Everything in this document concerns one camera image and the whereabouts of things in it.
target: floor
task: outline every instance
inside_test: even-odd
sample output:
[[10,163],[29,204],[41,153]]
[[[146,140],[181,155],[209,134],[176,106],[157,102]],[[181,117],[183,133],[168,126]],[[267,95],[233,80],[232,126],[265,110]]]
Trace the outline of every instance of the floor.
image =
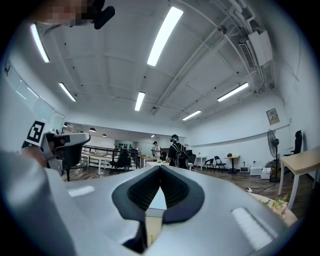
[[[196,172],[213,176],[216,178],[220,178],[223,180],[230,181],[237,186],[246,189],[250,187],[253,193],[259,194],[261,196],[265,196],[267,198],[277,200],[282,199],[284,195],[288,195],[287,200],[289,201],[291,190],[293,186],[294,179],[292,178],[292,174],[288,173],[284,175],[283,186],[282,186],[282,194],[278,196],[279,183],[270,183],[267,179],[258,179],[257,176],[250,176],[248,173],[237,173],[237,174],[228,174],[227,171],[216,170],[200,170],[200,167],[195,167]],[[109,176],[109,169],[102,169],[104,173],[101,177]],[[117,175],[116,171],[113,171],[111,175]],[[97,167],[89,167],[85,170],[71,170],[70,171],[70,181],[80,181],[80,180],[89,180],[89,179],[98,179],[98,168]],[[67,174],[65,173],[62,176],[63,181],[67,181]],[[308,205],[308,200],[310,198],[312,192],[312,181],[306,176],[303,175],[299,179],[298,189],[296,192],[295,200],[292,206],[291,211],[295,214],[295,216],[300,219],[305,215],[305,211]]]

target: black railing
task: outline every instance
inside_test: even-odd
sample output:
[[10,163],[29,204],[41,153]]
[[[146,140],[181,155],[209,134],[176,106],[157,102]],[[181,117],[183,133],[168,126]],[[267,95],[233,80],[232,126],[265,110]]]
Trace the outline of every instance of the black railing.
[[[85,153],[95,153],[104,155],[104,159],[101,160],[101,166],[110,165],[109,162],[117,162],[121,153],[126,152],[128,153],[128,158],[130,158],[130,166],[137,169],[138,168],[138,152],[137,151],[127,151],[127,150],[118,150],[113,148],[105,148],[105,147],[98,147],[98,146],[90,146],[90,145],[83,145],[82,152]],[[98,164],[99,161],[96,159],[91,159],[89,164]]]

